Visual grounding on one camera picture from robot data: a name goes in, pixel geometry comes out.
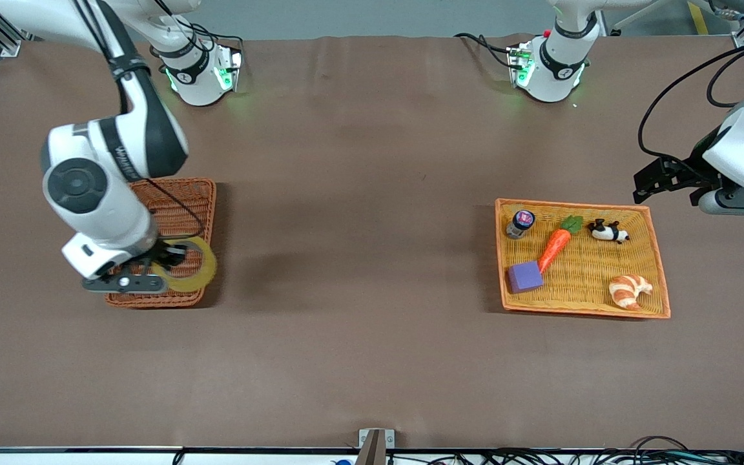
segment wicker basket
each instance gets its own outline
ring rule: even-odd
[[[211,243],[216,201],[214,181],[207,178],[182,178],[156,180],[156,183],[197,214],[203,222],[201,237]],[[197,230],[197,221],[153,185],[146,181],[139,181],[132,183],[130,187],[134,189],[142,204],[154,212],[161,235],[175,236]],[[171,275],[191,276],[199,269],[201,260],[198,253],[189,251],[185,261],[171,269]],[[141,273],[141,270],[134,270],[134,272]],[[127,309],[173,309],[197,304],[203,298],[204,293],[205,288],[194,292],[166,291],[163,294],[106,294],[105,301],[113,307]]]
[[[521,239],[510,239],[507,224],[519,209],[530,210],[535,224]],[[573,235],[567,247],[544,274],[544,286],[534,291],[510,292],[507,271],[516,263],[538,260],[550,233],[569,215],[619,221],[631,240],[624,244],[599,241],[587,227]],[[495,237],[499,257],[501,301],[507,310],[625,318],[670,318],[667,283],[650,210],[635,205],[593,205],[533,200],[495,201]],[[640,274],[653,285],[652,294],[639,296],[641,310],[622,309],[608,292],[610,280],[621,274]]]

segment panda figurine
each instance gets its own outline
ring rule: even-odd
[[[630,236],[628,232],[624,229],[619,229],[618,226],[618,221],[608,223],[605,226],[604,218],[596,218],[596,221],[587,225],[587,229],[590,229],[590,235],[599,239],[599,241],[616,241],[620,244],[629,241]]]

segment toy carrot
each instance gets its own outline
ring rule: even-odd
[[[559,255],[561,249],[567,246],[567,242],[570,242],[573,234],[576,234],[581,230],[584,218],[581,216],[569,216],[561,222],[560,229],[556,229],[550,235],[550,240],[547,241],[547,247],[544,248],[543,253],[538,259],[538,271],[544,274],[552,264],[556,255]]]

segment brown tablecloth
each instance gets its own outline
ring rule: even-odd
[[[511,43],[511,39],[498,41]],[[221,270],[197,309],[112,309],[59,248],[38,153],[118,111],[101,57],[27,43],[0,65],[0,445],[744,448],[744,218],[649,201],[673,318],[509,315],[496,197],[631,203],[638,121],[725,37],[600,39],[537,103],[460,39],[247,44],[240,93],[189,108],[156,82],[220,186]],[[686,156],[720,123],[708,74],[646,132]],[[744,59],[718,85],[744,97]]]

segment toy croissant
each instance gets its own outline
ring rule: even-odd
[[[653,285],[637,274],[624,274],[616,276],[610,282],[610,295],[614,302],[628,310],[641,310],[641,306],[636,301],[638,295],[650,294],[653,291]]]

